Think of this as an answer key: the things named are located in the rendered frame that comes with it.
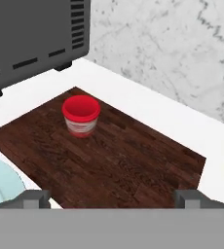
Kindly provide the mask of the dark grey toaster oven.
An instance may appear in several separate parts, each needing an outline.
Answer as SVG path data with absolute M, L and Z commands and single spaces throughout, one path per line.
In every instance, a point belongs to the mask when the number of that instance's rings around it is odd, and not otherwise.
M 0 0 L 2 89 L 88 54 L 91 0 Z

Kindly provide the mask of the dark wooden cutting board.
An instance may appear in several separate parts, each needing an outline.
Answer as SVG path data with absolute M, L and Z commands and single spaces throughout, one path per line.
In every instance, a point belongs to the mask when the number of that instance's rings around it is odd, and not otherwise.
M 63 208 L 172 208 L 197 189 L 205 157 L 103 103 L 93 134 L 72 136 L 61 105 L 73 88 L 0 127 L 0 152 Z

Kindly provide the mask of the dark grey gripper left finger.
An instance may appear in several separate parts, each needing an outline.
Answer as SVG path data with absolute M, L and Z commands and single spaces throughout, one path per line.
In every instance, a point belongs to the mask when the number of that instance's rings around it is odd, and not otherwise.
M 46 190 L 26 190 L 14 199 L 0 203 L 0 208 L 7 209 L 45 209 L 51 208 L 50 192 Z

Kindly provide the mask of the red and white cup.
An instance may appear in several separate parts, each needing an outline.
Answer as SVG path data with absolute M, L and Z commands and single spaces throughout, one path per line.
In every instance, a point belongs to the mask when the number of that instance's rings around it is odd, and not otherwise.
M 75 137 L 90 136 L 100 114 L 100 105 L 89 95 L 73 95 L 61 107 L 68 131 Z

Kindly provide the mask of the pale blue plate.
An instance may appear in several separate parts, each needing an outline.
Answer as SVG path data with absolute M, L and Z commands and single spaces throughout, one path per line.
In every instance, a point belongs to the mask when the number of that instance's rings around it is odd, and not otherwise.
M 25 190 L 19 175 L 0 160 L 0 203 L 14 199 Z

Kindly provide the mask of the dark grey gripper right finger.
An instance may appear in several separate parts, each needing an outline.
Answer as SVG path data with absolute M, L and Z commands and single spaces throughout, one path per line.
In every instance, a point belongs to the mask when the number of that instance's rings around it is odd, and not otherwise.
M 224 203 L 210 199 L 198 190 L 175 190 L 174 206 L 184 209 L 223 209 Z

